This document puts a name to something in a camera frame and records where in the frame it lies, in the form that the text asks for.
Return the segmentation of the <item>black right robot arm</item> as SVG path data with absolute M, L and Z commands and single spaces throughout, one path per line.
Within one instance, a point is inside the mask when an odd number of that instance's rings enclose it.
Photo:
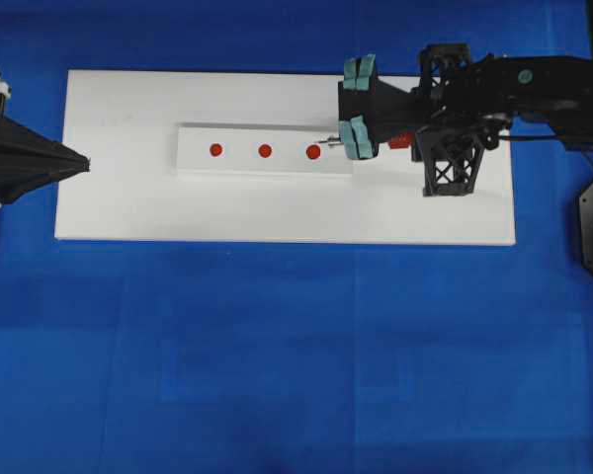
M 430 44 L 419 54 L 420 79 L 409 91 L 379 77 L 372 54 L 344 64 L 338 84 L 338 142 L 355 161 L 410 137 L 424 167 L 427 197 L 473 192 L 485 151 L 515 119 L 549 127 L 569 151 L 593 151 L 593 60 L 573 56 L 496 57 L 472 61 L 464 44 Z

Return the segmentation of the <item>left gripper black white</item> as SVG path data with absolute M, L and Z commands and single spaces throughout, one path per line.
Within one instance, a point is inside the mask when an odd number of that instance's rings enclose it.
M 11 87 L 0 76 L 0 114 L 11 98 Z M 65 160 L 77 168 L 0 169 L 0 207 L 14 203 L 26 193 L 90 171 L 87 157 L 45 138 L 31 129 L 0 115 L 0 152 Z

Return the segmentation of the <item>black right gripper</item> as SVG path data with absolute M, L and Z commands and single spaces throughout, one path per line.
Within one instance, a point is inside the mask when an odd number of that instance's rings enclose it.
M 420 83 L 414 94 L 428 107 L 415 132 L 412 159 L 424 166 L 423 196 L 463 197 L 473 193 L 488 143 L 487 121 L 478 110 L 479 80 L 464 44 L 430 44 L 419 54 Z M 382 144 L 367 121 L 420 121 L 419 99 L 378 75 L 376 56 L 345 61 L 338 83 L 338 131 L 349 160 L 371 160 Z

